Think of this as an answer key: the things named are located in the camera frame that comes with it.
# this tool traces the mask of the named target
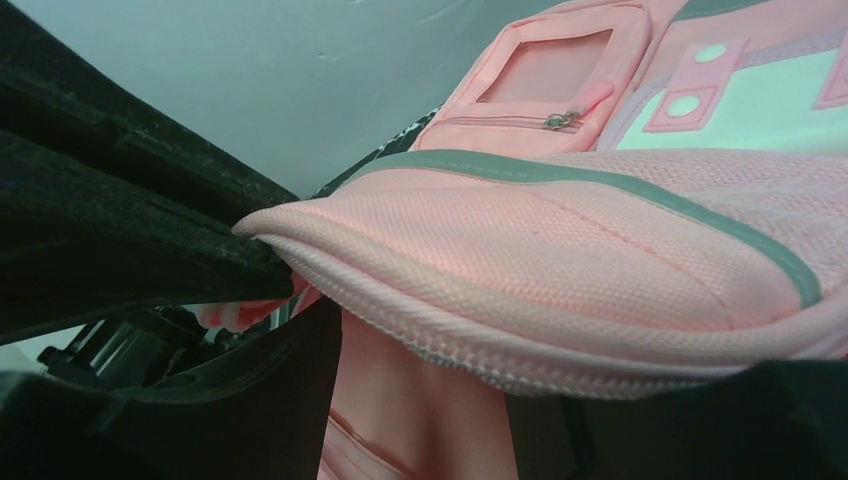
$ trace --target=small pink pouch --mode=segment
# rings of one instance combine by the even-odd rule
[[[517,158],[591,148],[652,36],[639,2],[575,2],[508,25],[410,150]]]

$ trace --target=snap button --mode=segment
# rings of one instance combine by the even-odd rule
[[[685,117],[694,112],[698,105],[701,104],[701,99],[695,95],[686,95],[671,102],[671,105],[666,109],[666,114],[669,117]]]
[[[716,43],[715,45],[710,45],[708,47],[702,48],[698,53],[695,54],[695,62],[697,63],[708,63],[717,59],[718,57],[724,55],[727,52],[727,45],[723,43]]]

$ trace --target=bag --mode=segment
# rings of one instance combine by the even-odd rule
[[[508,26],[418,151],[239,222],[299,308],[345,308],[319,478],[515,479],[503,391],[848,354],[846,28],[837,0],[568,2]]]

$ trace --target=zipper pull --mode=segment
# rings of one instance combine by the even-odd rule
[[[565,113],[553,113],[548,115],[542,128],[545,130],[559,130],[561,128],[570,127],[580,117],[594,108],[597,104],[606,100],[615,91],[615,85],[609,81],[596,83],[591,88],[572,102],[572,107]]]

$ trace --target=wall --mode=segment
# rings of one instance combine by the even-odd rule
[[[12,0],[118,84],[300,196],[439,105],[557,0]]]

